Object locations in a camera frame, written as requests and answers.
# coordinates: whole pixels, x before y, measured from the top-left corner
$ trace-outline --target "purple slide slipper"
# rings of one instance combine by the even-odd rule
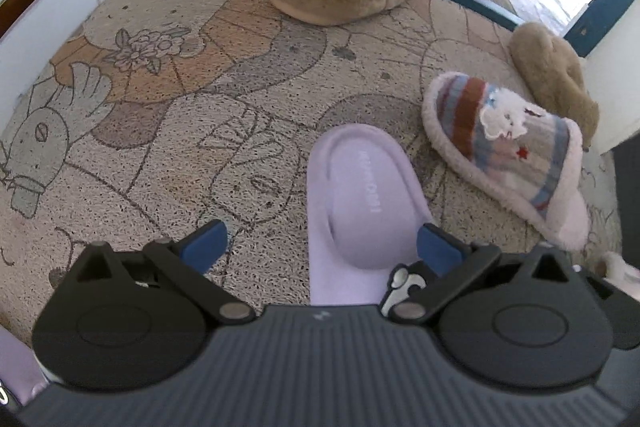
[[[15,412],[46,386],[33,351],[0,326],[0,407]]]
[[[376,127],[335,127],[311,151],[306,187],[311,304],[379,304],[433,220],[409,158]]]

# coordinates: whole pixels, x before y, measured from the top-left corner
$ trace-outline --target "fluffy slipper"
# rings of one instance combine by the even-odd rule
[[[432,221],[409,158],[380,129],[335,127],[311,151],[306,187],[311,304],[378,304]]]
[[[582,136],[575,122],[464,73],[434,79],[422,122],[433,147],[466,181],[558,247],[584,247],[589,217],[578,191]]]

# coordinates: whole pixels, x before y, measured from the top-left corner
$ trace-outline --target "cartoon printed rug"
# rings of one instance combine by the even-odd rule
[[[107,0],[20,100],[0,139],[0,311],[23,340],[89,241],[137,248],[217,217],[207,275],[256,307],[308,299],[305,166],[332,126],[404,146],[442,227],[529,249],[540,236],[460,180],[420,122],[424,87],[464,71],[529,96],[510,34],[448,0],[337,28],[268,0]],[[612,160],[587,155],[593,230],[578,260],[620,248]]]

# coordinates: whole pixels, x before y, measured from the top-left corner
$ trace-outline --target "slipper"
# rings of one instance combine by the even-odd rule
[[[0,326],[0,407],[15,412],[46,386],[33,351]]]
[[[433,220],[409,158],[376,127],[335,127],[309,155],[306,187],[311,304],[379,304]]]
[[[509,89],[464,73],[429,85],[422,123],[434,149],[466,181],[565,250],[587,242],[589,216],[578,190],[577,124]]]
[[[627,264],[619,253],[608,251],[603,256],[605,280],[640,301],[640,270]]]

